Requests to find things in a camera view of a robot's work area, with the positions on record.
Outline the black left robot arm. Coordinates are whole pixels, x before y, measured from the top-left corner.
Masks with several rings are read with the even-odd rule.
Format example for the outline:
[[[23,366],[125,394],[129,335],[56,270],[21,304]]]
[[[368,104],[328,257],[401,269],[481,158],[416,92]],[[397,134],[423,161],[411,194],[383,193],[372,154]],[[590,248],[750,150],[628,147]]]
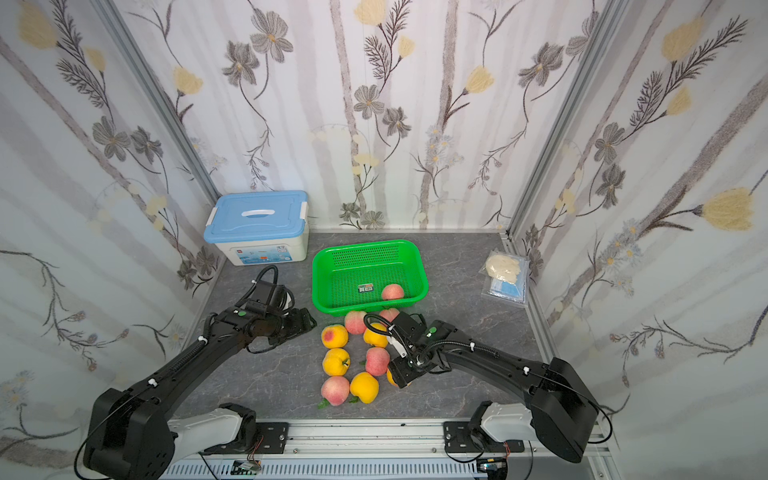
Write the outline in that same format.
[[[208,316],[202,334],[154,373],[94,402],[88,434],[75,454],[78,478],[157,479],[177,461],[203,453],[249,453],[258,442],[253,410],[225,403],[177,419],[178,407],[225,361],[258,339],[276,347],[317,325],[285,286],[253,281],[233,306]]]

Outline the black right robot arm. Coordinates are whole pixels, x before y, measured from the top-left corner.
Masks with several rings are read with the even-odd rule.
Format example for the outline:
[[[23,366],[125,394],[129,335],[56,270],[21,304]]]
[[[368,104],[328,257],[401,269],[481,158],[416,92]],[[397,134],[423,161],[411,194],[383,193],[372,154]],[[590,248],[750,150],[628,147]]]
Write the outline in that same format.
[[[577,464],[588,446],[607,441],[593,441],[591,434],[598,418],[608,414],[574,367],[561,358],[541,362],[508,354],[450,323],[428,324],[420,314],[401,312],[392,320],[367,314],[364,324],[400,353],[388,364],[399,388],[424,375],[459,370],[521,401],[525,412],[519,420],[504,422],[504,406],[494,402],[476,410],[477,428],[499,443],[534,437],[555,456]]]

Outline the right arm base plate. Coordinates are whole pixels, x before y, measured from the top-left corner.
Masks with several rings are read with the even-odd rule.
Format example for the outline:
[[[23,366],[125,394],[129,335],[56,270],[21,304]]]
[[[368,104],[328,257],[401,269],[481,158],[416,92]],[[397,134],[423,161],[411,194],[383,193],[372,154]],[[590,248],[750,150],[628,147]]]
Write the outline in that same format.
[[[511,454],[524,453],[526,445],[520,440],[499,442],[493,440],[479,427],[471,427],[468,421],[442,423],[444,450],[450,455]]]

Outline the yellow peach with red blush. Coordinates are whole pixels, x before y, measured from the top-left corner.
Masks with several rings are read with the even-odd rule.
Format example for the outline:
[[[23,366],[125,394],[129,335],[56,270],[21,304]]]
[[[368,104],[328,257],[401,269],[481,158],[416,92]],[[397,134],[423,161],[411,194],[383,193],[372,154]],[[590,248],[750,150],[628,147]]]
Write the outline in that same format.
[[[327,349],[343,348],[349,341],[349,333],[343,325],[329,325],[322,330],[321,341]]]

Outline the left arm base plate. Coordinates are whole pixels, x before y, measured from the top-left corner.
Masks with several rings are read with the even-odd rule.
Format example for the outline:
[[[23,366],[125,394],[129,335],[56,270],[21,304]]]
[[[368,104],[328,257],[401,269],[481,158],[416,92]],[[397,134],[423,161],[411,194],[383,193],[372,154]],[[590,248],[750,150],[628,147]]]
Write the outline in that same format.
[[[288,422],[246,421],[235,438],[226,444],[215,445],[204,454],[283,454],[288,440]]]

